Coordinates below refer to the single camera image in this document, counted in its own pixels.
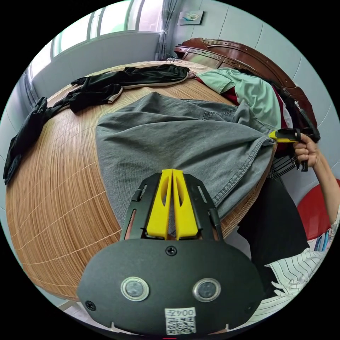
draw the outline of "qr code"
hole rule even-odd
[[[166,318],[166,334],[196,333],[195,317]]]

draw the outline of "picture on wall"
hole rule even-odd
[[[201,25],[204,11],[181,12],[177,25]]]

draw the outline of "person's hand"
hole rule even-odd
[[[301,142],[294,143],[293,147],[300,163],[306,160],[310,168],[318,163],[319,148],[308,136],[301,134]]]

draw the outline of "black pants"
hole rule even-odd
[[[238,233],[250,245],[251,261],[257,267],[265,298],[275,296],[271,262],[298,255],[309,247],[304,226],[292,198],[281,182],[266,179],[259,197],[239,223]]]

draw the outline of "bed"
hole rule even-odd
[[[314,127],[317,122],[313,108],[303,90],[272,60],[259,51],[234,41],[192,38],[174,49],[179,58],[217,69],[230,67],[246,69],[259,77],[270,79],[296,100],[304,109]]]
[[[162,63],[151,61],[130,66]],[[191,61],[175,63],[194,72],[209,70]],[[97,74],[126,66],[101,70]],[[68,85],[50,97],[49,106],[70,89]],[[6,190],[12,242],[25,273],[37,286],[62,298],[78,300],[76,289],[88,261],[99,250],[119,240],[120,227],[100,176],[95,127],[101,116],[152,91],[183,99],[231,104],[195,79],[187,79],[173,86],[124,90],[113,104],[90,107],[81,114],[65,109],[49,120]],[[224,236],[239,222],[235,216],[255,201],[269,170],[268,166],[249,199],[222,221]]]

